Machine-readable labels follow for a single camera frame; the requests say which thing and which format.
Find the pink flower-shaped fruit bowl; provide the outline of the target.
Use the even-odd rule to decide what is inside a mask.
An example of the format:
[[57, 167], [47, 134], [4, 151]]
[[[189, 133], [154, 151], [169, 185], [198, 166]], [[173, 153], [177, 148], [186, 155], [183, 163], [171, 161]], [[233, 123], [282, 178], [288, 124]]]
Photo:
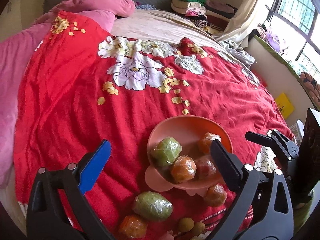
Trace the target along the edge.
[[185, 183], [176, 184], [167, 168], [156, 166], [150, 153], [156, 145], [166, 137], [175, 138], [182, 145], [181, 155], [188, 155], [193, 159], [203, 156], [197, 146], [197, 142], [207, 133], [217, 134], [221, 138], [221, 144], [229, 153], [233, 153], [233, 145], [227, 132], [214, 121], [194, 115], [180, 115], [168, 118], [160, 122], [150, 133], [147, 145], [148, 160], [150, 166], [145, 172], [145, 182], [150, 189], [157, 192], [165, 192], [177, 188], [186, 191], [193, 196], [198, 194], [205, 196], [209, 187], [222, 183], [223, 179], [217, 172], [211, 177], [198, 180], [194, 178]]

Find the wrapped orange in bowl back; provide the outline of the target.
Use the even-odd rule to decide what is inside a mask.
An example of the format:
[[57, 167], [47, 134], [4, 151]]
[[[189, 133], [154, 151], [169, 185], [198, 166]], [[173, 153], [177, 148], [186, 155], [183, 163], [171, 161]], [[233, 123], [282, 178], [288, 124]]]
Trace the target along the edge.
[[210, 154], [210, 146], [212, 141], [221, 141], [221, 137], [217, 134], [207, 132], [198, 142], [198, 148], [203, 154]]

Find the window with grille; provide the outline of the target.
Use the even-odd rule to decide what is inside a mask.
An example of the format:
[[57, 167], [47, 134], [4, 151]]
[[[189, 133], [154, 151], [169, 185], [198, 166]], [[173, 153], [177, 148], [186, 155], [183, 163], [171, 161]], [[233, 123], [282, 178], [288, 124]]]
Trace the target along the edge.
[[284, 46], [280, 55], [319, 75], [319, 12], [312, 0], [274, 0], [267, 20]]

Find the wrapped orange in bowl front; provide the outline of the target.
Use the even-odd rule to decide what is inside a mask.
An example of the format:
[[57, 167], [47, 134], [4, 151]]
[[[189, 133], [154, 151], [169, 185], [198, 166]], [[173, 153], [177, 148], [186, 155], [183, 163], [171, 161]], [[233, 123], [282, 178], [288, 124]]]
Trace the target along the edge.
[[188, 155], [179, 156], [170, 167], [170, 174], [175, 183], [192, 180], [196, 174], [195, 161]]

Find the red floral bed quilt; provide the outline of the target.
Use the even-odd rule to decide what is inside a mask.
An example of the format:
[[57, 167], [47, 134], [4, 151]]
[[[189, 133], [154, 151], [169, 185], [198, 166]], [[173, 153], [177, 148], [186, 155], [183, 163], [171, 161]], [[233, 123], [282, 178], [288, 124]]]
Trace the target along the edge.
[[86, 198], [117, 238], [146, 191], [147, 142], [161, 121], [196, 115], [217, 122], [233, 151], [256, 165], [260, 146], [245, 133], [293, 134], [267, 90], [223, 49], [113, 36], [97, 22], [60, 12], [33, 53], [18, 94], [14, 167], [17, 201], [27, 209], [41, 167], [79, 161], [103, 140], [111, 157]]

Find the yellow paper card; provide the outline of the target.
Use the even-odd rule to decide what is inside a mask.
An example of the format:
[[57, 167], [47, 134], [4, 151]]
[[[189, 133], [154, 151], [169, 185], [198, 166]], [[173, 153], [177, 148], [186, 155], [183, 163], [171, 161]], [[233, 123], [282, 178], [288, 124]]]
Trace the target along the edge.
[[285, 93], [281, 93], [275, 99], [275, 102], [284, 119], [287, 119], [295, 110], [293, 104], [290, 102]]

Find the pink blanket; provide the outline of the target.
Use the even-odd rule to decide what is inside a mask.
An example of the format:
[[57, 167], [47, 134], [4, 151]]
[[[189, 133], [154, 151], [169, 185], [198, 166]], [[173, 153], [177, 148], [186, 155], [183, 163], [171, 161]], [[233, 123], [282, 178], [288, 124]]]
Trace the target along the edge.
[[111, 31], [118, 16], [129, 17], [133, 0], [63, 0], [33, 25], [1, 42], [1, 187], [6, 187], [13, 165], [17, 94], [25, 69], [35, 49], [48, 33], [59, 11], [73, 12], [96, 21]]

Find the beige bed sheet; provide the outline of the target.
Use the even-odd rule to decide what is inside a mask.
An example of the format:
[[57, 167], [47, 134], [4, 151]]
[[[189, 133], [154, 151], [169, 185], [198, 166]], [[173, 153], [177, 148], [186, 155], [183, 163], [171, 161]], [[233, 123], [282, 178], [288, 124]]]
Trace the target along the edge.
[[198, 46], [222, 49], [219, 42], [189, 20], [163, 10], [136, 9], [131, 16], [115, 20], [111, 34], [171, 44], [178, 44], [186, 37]]

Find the stack of folded clothes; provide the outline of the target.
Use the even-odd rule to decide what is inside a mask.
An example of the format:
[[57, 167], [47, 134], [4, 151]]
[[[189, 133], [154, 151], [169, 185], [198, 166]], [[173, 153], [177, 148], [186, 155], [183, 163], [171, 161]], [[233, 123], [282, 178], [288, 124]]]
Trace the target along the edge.
[[211, 0], [171, 0], [171, 8], [209, 35], [223, 33], [238, 10]]

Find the orange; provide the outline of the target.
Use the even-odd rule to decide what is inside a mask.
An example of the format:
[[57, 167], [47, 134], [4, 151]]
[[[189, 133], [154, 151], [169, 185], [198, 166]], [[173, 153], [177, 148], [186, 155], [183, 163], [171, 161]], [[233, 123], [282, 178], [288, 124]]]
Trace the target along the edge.
[[206, 195], [204, 196], [204, 201], [210, 207], [219, 207], [225, 203], [227, 199], [227, 192], [223, 186], [216, 184], [211, 186]]
[[192, 180], [196, 174], [195, 161], [188, 155], [179, 156], [170, 167], [170, 174], [175, 183]]
[[217, 134], [207, 132], [198, 142], [198, 148], [203, 154], [210, 154], [210, 146], [212, 141], [221, 141], [221, 137]]
[[129, 215], [126, 216], [120, 224], [119, 232], [128, 238], [144, 238], [148, 228], [148, 222], [138, 216]]

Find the small brown longan fruit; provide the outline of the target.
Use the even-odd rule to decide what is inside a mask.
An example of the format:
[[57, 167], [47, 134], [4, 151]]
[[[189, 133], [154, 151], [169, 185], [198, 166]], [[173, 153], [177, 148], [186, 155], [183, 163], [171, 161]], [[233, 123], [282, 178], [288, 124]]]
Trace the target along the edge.
[[189, 232], [193, 229], [194, 220], [189, 217], [181, 218], [178, 222], [178, 229], [181, 233]]
[[205, 228], [206, 228], [206, 225], [203, 222], [196, 222], [191, 232], [193, 236], [199, 236], [200, 234], [204, 233]]

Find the orange small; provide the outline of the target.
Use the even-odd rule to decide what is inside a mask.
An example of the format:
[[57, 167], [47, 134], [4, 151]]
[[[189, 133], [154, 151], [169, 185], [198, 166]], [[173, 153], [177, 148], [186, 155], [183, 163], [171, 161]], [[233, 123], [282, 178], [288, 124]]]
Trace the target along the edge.
[[208, 155], [202, 156], [195, 160], [196, 176], [199, 180], [212, 177], [216, 174], [216, 167], [212, 158]]

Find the green fruit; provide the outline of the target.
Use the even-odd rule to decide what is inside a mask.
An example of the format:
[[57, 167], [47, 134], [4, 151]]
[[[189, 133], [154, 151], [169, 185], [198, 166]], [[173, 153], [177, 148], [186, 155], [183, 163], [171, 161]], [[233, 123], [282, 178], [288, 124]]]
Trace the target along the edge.
[[155, 146], [150, 155], [157, 166], [166, 167], [174, 163], [181, 151], [182, 145], [175, 138], [166, 137]]
[[133, 211], [147, 220], [162, 222], [171, 216], [173, 205], [161, 194], [147, 191], [135, 197]]

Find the cream curtain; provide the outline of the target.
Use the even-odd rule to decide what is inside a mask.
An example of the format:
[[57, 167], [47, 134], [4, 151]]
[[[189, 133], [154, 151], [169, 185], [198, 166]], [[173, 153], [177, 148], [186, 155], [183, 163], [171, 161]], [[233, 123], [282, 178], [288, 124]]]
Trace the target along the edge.
[[219, 42], [233, 41], [247, 47], [248, 36], [258, 23], [267, 17], [267, 5], [274, 0], [243, 0], [234, 17], [230, 19], [225, 31], [216, 35]]

